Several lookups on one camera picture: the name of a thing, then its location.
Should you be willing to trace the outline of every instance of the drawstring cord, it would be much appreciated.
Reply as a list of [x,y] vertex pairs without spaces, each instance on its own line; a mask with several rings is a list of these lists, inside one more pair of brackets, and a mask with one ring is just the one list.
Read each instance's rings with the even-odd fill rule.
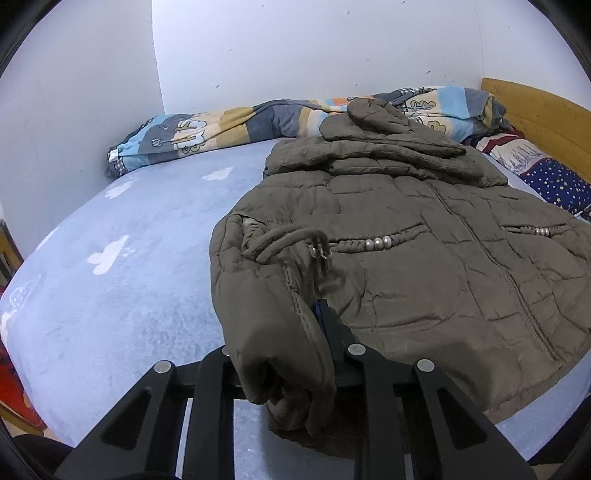
[[248,249],[242,255],[257,263],[264,264],[283,249],[291,247],[301,241],[311,243],[311,256],[314,260],[314,290],[318,293],[317,279],[319,275],[326,275],[330,270],[330,244],[326,233],[316,228],[299,228],[287,226],[275,228],[272,231],[253,239]]

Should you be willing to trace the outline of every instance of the jacket zipper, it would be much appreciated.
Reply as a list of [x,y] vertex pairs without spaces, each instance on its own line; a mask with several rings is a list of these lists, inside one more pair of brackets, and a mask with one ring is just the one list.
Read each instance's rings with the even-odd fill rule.
[[437,196],[437,198],[442,203],[442,205],[445,207],[445,209],[449,213],[451,213],[452,215],[454,215],[454,216],[456,216],[456,217],[458,217],[460,219],[460,221],[464,224],[464,227],[466,227],[466,229],[468,230],[468,232],[470,232],[470,235],[472,236],[472,238],[478,243],[478,245],[480,245],[480,248],[482,249],[482,251],[484,252],[484,254],[487,256],[487,258],[490,260],[490,262],[493,265],[495,265],[499,269],[499,271],[503,274],[503,276],[505,277],[505,279],[506,279],[507,283],[509,284],[511,290],[515,294],[515,297],[519,301],[519,306],[521,307],[521,310],[523,311],[523,314],[524,314],[525,319],[526,319],[527,326],[530,329],[531,333],[534,335],[534,338],[537,340],[540,349],[551,360],[558,361],[560,359],[558,357],[558,353],[556,352],[556,350],[554,350],[554,348],[552,348],[552,346],[550,345],[549,341],[545,338],[544,333],[541,331],[540,326],[535,321],[533,314],[531,313],[529,307],[527,306],[527,302],[525,301],[525,299],[523,298],[523,295],[521,294],[519,288],[517,287],[517,283],[515,282],[515,279],[505,269],[505,267],[503,267],[499,262],[496,261],[496,259],[489,253],[489,251],[485,248],[485,246],[482,245],[480,239],[476,236],[476,234],[474,233],[474,231],[472,230],[472,228],[470,228],[470,226],[468,225],[468,223],[461,216],[459,216],[456,213],[454,213],[454,211],[452,211],[451,208],[449,208],[449,206],[447,205],[447,203],[443,200],[442,196],[439,195],[439,192],[429,182],[425,182],[425,183],[427,185],[429,185],[429,188],[432,189],[433,193]]

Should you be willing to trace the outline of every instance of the metal screw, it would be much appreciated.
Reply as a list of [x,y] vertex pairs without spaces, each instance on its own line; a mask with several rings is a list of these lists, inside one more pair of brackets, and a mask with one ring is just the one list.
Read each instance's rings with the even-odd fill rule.
[[165,374],[173,367],[172,363],[167,360],[161,360],[154,365],[154,371],[158,374]]
[[352,343],[347,350],[351,355],[361,356],[365,353],[365,346],[361,343]]
[[421,372],[432,372],[433,370],[435,370],[435,364],[433,362],[431,362],[430,360],[423,358],[422,360],[419,360],[417,362],[417,368],[421,371]]

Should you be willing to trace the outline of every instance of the jacket sleeve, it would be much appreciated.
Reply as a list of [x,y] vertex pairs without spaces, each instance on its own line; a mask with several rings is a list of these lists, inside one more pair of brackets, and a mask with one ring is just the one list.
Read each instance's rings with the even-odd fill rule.
[[314,435],[330,420],[336,387],[330,349],[302,298],[306,279],[285,255],[250,260],[245,243],[242,217],[232,213],[210,243],[213,307],[226,347],[248,400],[267,403],[279,429],[305,426]]

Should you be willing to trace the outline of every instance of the cartoon print blanket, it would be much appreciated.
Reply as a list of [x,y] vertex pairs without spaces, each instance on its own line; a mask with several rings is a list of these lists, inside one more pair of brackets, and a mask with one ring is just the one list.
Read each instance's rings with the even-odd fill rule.
[[[403,88],[367,98],[384,99],[458,142],[508,125],[503,119],[505,107],[481,90]],[[317,137],[322,120],[346,111],[353,99],[272,100],[217,113],[159,115],[111,149],[107,175],[117,178],[147,165],[273,138]]]

